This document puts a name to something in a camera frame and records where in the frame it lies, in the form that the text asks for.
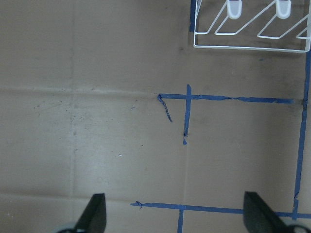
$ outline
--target white plastic hook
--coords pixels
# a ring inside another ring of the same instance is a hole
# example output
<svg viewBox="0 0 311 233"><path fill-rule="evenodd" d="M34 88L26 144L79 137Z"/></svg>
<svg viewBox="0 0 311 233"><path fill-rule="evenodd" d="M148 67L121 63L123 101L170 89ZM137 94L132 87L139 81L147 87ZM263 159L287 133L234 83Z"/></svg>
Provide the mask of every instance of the white plastic hook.
<svg viewBox="0 0 311 233"><path fill-rule="evenodd" d="M230 19L238 19L242 14L242 0L227 0L227 14Z"/></svg>
<svg viewBox="0 0 311 233"><path fill-rule="evenodd" d="M276 15L280 19L286 19L291 15L291 0L276 0Z"/></svg>

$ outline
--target peeling blue tape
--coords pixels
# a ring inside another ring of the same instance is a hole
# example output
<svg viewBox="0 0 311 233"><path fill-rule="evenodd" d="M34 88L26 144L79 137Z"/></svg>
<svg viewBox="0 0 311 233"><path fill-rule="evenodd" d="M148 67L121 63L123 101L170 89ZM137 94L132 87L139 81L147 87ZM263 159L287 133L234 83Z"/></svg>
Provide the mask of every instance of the peeling blue tape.
<svg viewBox="0 0 311 233"><path fill-rule="evenodd" d="M301 120L301 125L300 125L299 148L298 148L298 159L297 159L295 191L294 191L294 208L293 208L293 216L292 216L293 220L297 220L298 218L298 206L299 206L298 195L300 192L303 152L304 152L305 136L306 136L307 106L308 106L308 95L309 95L309 86L310 86L310 65L311 65L311 51L309 51L306 56L306 79L305 79L305 89L304 89L304 97L303 97L302 120Z"/></svg>
<svg viewBox="0 0 311 233"><path fill-rule="evenodd" d="M184 210L179 210L177 233L183 232Z"/></svg>
<svg viewBox="0 0 311 233"><path fill-rule="evenodd" d="M172 118L171 118L171 115L170 115L170 113L169 113L169 109L167 108L166 103L165 103L164 100L162 99L161 94L159 94L159 95L157 96L157 99L158 99L159 102L164 106L166 115L167 115L168 119L170 120L170 122L173 122L173 120L172 120Z"/></svg>
<svg viewBox="0 0 311 233"><path fill-rule="evenodd" d="M187 95L183 94L160 94L162 99L186 100ZM293 99L280 98L261 98L261 97L228 97L228 96L211 96L211 95L191 95L192 100L240 100L243 102L257 102L257 103L283 103L292 104Z"/></svg>
<svg viewBox="0 0 311 233"><path fill-rule="evenodd" d="M164 204L164 203L140 203L136 201L136 203L131 203L132 206L142 207L153 207L153 208L162 208L162 209L175 209L182 211L201 211L201 212L214 212L214 213L226 213L226 214L243 214L242 209L232 209L232 208L218 208L218 207L207 207L207 206L194 206L194 205L176 205L176 204ZM289 212L276 212L279 217L292 217L292 213ZM311 219L311 214L297 214L298 218L307 218Z"/></svg>
<svg viewBox="0 0 311 233"><path fill-rule="evenodd" d="M189 26L189 31L190 32L194 32L195 6L196 6L196 0L191 0L191 5L190 5L190 26Z"/></svg>
<svg viewBox="0 0 311 233"><path fill-rule="evenodd" d="M187 144L185 137L188 137L188 128L191 112L191 86L187 85L187 95L186 95L186 111L185 111L185 127L184 127L184 145Z"/></svg>

